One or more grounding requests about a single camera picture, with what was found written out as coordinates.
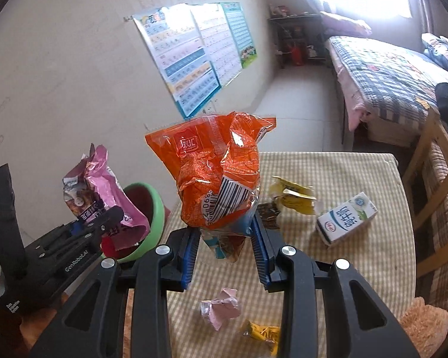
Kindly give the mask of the small yellow wrapper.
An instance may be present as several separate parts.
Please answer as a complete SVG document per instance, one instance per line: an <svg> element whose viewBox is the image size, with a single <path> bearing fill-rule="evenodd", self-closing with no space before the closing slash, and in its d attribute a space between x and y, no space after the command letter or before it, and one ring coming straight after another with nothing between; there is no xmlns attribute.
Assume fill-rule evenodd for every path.
<svg viewBox="0 0 448 358"><path fill-rule="evenodd" d="M281 336L280 326L261 326L246 319L242 324L242 333L253 340L264 343L269 349L271 357L277 356Z"/></svg>

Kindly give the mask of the pink snack bag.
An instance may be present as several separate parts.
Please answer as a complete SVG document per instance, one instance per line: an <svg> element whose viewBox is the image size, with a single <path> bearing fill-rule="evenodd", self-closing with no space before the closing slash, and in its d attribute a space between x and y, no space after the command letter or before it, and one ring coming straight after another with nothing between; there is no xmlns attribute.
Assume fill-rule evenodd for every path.
<svg viewBox="0 0 448 358"><path fill-rule="evenodd" d="M123 211L123 218L107 237L117 251L141 243L150 234L150 223L124 193L115 173L108 166L108 152L103 145L91 145L88 154L62 179L65 204L82 222L89 223L113 207Z"/></svg>

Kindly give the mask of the white milk carton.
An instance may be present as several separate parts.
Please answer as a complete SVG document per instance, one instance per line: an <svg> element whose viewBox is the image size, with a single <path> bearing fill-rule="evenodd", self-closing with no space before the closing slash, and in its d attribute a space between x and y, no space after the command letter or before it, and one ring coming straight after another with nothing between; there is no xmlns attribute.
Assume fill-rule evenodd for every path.
<svg viewBox="0 0 448 358"><path fill-rule="evenodd" d="M316 229L326 246L333 246L368 226L378 213L375 204L364 193L358 193L317 218Z"/></svg>

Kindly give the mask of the small pink wrapper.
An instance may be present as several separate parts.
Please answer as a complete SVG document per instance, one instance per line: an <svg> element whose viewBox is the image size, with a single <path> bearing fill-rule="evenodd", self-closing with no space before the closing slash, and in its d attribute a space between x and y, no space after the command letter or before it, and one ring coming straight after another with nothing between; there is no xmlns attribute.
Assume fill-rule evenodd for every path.
<svg viewBox="0 0 448 358"><path fill-rule="evenodd" d="M226 322L241 315L242 310L237 293L237 289L222 288L214 299L200 303L201 317L215 331L219 331Z"/></svg>

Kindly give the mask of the large yellow snack bag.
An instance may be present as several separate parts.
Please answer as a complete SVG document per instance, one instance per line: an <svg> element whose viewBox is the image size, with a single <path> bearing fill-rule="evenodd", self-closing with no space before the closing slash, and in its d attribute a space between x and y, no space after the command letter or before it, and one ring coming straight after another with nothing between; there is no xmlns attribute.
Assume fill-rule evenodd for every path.
<svg viewBox="0 0 448 358"><path fill-rule="evenodd" d="M279 207L293 209L303 215L313 215L316 197L313 188L302 186L279 176L273 176L269 194Z"/></svg>

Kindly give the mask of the dark brown wrapper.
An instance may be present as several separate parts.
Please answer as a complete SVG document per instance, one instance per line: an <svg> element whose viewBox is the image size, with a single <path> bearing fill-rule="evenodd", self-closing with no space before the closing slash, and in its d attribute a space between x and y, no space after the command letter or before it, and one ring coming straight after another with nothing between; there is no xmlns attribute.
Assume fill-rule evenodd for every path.
<svg viewBox="0 0 448 358"><path fill-rule="evenodd" d="M258 204L257 212L259 213L260 219L265 229L280 229L279 225L277 224L277 218L280 214L280 210L274 201Z"/></svg>

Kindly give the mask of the light blue snack wrapper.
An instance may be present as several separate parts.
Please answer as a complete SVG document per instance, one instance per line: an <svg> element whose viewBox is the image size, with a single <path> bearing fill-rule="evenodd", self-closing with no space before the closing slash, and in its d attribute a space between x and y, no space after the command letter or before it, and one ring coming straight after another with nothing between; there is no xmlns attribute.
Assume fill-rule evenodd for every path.
<svg viewBox="0 0 448 358"><path fill-rule="evenodd" d="M201 229L201 237L217 260L235 263L242 251L246 237L231 232Z"/></svg>

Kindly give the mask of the orange sausage bag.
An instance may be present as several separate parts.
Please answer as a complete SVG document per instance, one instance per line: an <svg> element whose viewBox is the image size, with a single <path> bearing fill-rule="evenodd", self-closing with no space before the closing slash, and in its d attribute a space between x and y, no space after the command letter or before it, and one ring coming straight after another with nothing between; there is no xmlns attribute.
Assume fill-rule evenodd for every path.
<svg viewBox="0 0 448 358"><path fill-rule="evenodd" d="M277 119L246 112L203 115L145 135L171 173L188 226L223 229L256 203L260 187L258 142Z"/></svg>

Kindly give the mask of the orange plush cushion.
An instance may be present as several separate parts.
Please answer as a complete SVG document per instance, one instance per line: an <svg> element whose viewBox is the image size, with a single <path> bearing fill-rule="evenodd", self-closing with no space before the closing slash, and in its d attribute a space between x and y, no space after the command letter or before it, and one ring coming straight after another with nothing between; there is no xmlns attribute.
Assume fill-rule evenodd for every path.
<svg viewBox="0 0 448 358"><path fill-rule="evenodd" d="M399 323L420 357L432 357L448 335L448 311L426 304L422 297L412 300Z"/></svg>

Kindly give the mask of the red bin with green rim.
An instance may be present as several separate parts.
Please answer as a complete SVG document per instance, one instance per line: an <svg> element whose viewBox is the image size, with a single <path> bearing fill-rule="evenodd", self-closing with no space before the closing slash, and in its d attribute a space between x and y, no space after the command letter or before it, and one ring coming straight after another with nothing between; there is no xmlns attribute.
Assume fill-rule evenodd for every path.
<svg viewBox="0 0 448 358"><path fill-rule="evenodd" d="M124 212L121 227L102 236L103 257L130 263L158 245L166 223L166 207L153 186L132 183L122 188L113 180L98 185L96 192L105 209L118 206Z"/></svg>

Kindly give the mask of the bed with plaid quilt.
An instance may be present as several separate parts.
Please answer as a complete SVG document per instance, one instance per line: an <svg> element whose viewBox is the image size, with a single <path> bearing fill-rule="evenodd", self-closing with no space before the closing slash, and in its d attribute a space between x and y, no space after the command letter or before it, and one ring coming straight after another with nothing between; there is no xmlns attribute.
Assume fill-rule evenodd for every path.
<svg viewBox="0 0 448 358"><path fill-rule="evenodd" d="M348 130L366 124L367 137L409 147L421 134L435 86L448 71L422 53L369 38L332 36L325 42L340 84Z"/></svg>

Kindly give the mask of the blue floral pillow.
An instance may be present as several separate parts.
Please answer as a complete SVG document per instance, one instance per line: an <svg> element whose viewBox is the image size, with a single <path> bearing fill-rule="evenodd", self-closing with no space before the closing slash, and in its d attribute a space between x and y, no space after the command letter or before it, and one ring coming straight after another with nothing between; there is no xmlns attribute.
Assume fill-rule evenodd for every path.
<svg viewBox="0 0 448 358"><path fill-rule="evenodd" d="M448 71L448 38L431 33L421 35L423 53L438 66Z"/></svg>

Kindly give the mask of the black metal shelf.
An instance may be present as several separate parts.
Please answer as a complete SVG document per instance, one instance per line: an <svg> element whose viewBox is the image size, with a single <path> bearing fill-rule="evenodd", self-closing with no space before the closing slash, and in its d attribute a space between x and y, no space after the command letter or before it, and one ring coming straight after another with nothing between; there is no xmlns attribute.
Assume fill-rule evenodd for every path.
<svg viewBox="0 0 448 358"><path fill-rule="evenodd" d="M305 13L268 19L273 35L275 55L281 69L294 66L290 56L293 45L307 47L307 60L304 66L325 65L328 52L324 46L324 28L320 14Z"/></svg>

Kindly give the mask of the blue pinyin wall poster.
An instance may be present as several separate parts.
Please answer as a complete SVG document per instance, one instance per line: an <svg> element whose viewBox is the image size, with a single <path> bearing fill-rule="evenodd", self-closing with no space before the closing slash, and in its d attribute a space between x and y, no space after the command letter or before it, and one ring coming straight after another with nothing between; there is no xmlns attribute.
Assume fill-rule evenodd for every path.
<svg viewBox="0 0 448 358"><path fill-rule="evenodd" d="M196 115L221 85L187 4L162 7L133 22L183 116Z"/></svg>

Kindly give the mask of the white chart wall poster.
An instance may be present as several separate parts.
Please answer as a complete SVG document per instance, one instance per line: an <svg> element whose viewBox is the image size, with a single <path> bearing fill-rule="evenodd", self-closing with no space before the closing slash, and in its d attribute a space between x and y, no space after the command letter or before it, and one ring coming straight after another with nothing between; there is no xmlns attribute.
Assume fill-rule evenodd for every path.
<svg viewBox="0 0 448 358"><path fill-rule="evenodd" d="M240 74L242 65L223 7L218 3L191 5L191 12L218 81L225 87Z"/></svg>

